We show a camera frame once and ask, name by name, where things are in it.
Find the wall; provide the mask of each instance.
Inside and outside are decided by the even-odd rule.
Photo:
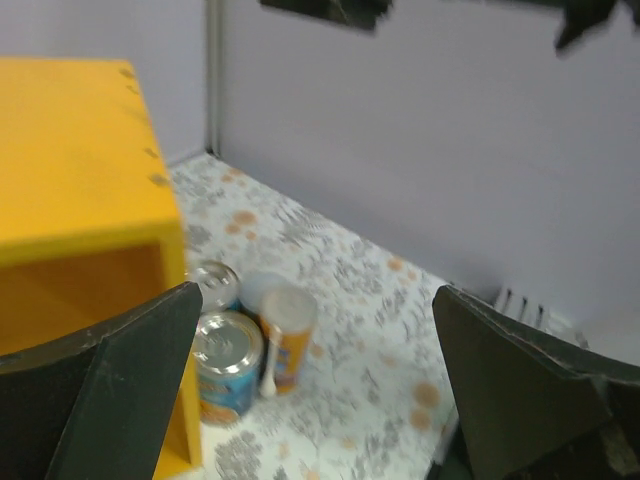
[[[3,0],[0,55],[129,59],[171,163],[204,150],[204,0]]]
[[[640,45],[396,0],[375,37],[226,2],[225,158],[434,273],[574,321],[640,310]]]

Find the yellow cabinet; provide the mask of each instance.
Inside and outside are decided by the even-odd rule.
[[[184,280],[180,215],[120,60],[0,59],[0,355]],[[189,360],[156,477],[201,464]]]

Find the can lid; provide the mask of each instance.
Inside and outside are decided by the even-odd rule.
[[[190,279],[202,293],[202,310],[221,310],[228,307],[238,294],[238,277],[224,263],[205,260],[196,265]]]
[[[254,314],[260,313],[264,294],[280,285],[290,285],[290,283],[278,273],[251,272],[243,277],[238,298],[244,308]]]
[[[250,318],[227,311],[200,317],[194,346],[202,367],[219,375],[235,375],[260,361],[263,341]]]
[[[300,333],[316,323],[318,302],[302,288],[282,285],[264,295],[260,315],[283,333]]]

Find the floral tablecloth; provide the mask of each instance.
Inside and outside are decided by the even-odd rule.
[[[419,479],[453,395],[431,301],[444,282],[211,157],[172,170],[188,258],[281,273],[320,319],[299,388],[202,426],[181,479]]]

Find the white handle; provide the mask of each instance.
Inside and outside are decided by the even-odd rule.
[[[280,329],[276,326],[272,326],[269,335],[267,368],[264,371],[264,377],[262,378],[262,384],[260,385],[260,395],[263,397],[273,397],[277,392],[274,376],[276,373],[276,360],[278,358],[278,351],[280,350],[281,338],[282,332]]]

